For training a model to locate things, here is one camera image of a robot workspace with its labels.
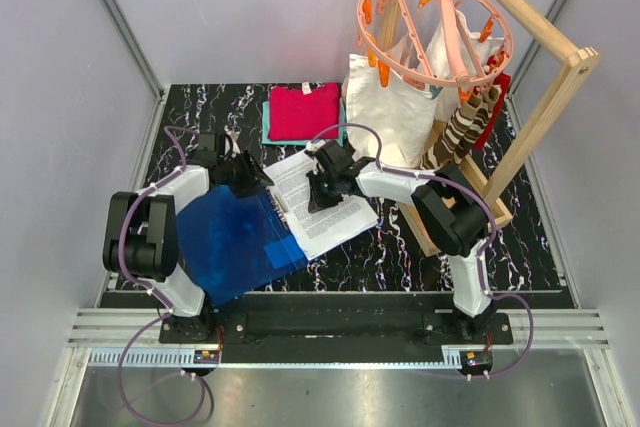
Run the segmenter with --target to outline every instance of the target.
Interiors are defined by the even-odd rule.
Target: blue plastic folder
[[[269,119],[269,102],[262,103],[262,144],[263,145],[307,145],[308,140],[270,140],[269,130],[271,130],[271,121]],[[340,99],[340,123],[344,123],[347,120],[347,114],[344,108],[344,103]],[[344,139],[347,138],[347,129],[340,127],[338,130],[338,138],[336,139],[340,145],[344,144]]]
[[[191,277],[214,305],[307,265],[266,191],[237,199],[216,187],[182,209],[177,223]]]

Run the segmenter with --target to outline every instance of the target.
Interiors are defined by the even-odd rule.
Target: brown striped sock
[[[500,92],[501,89],[499,86],[492,85],[487,92],[482,94],[482,103],[476,112],[476,116],[453,153],[453,161],[456,164],[462,162],[462,159],[471,152],[473,144],[476,143],[478,137],[480,137],[484,129],[487,128],[487,124],[493,113],[493,108],[500,98]]]
[[[458,105],[442,134],[422,156],[420,168],[439,169],[453,160],[454,152],[481,104],[482,99],[479,96],[471,95],[468,101]]]

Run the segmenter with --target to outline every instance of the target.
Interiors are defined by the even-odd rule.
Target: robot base
[[[428,345],[493,345],[513,344],[509,316],[493,313],[475,326],[459,312],[422,314],[422,336]]]
[[[211,344],[218,342],[211,298],[205,293],[202,310],[193,317],[172,315],[162,322],[161,344]]]

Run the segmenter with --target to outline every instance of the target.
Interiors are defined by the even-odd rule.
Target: black table
[[[178,165],[179,157],[162,132],[166,125],[226,130],[238,134],[267,166],[299,148],[263,146],[262,103],[277,84],[173,85],[146,174],[153,182]],[[501,113],[490,142],[473,157],[488,177],[511,144],[515,132],[509,115]],[[183,137],[184,147],[188,136]],[[487,251],[489,282],[496,290],[566,291],[562,289],[526,171],[520,170],[502,195],[514,214]],[[383,222],[301,269],[256,290],[267,291],[439,291],[450,290],[444,257],[425,257],[394,202],[372,199]],[[126,289],[118,282],[115,290]]]

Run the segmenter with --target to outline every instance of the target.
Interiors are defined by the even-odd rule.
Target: metal floor
[[[496,352],[497,368],[515,352]],[[129,368],[125,387],[143,415],[177,421],[200,398],[183,378],[148,391],[168,369]],[[605,426],[587,365],[578,351],[533,351],[499,380],[446,381],[403,370],[218,369],[206,377],[215,396],[201,426]],[[122,407],[116,369],[87,369],[74,427],[138,426]]]

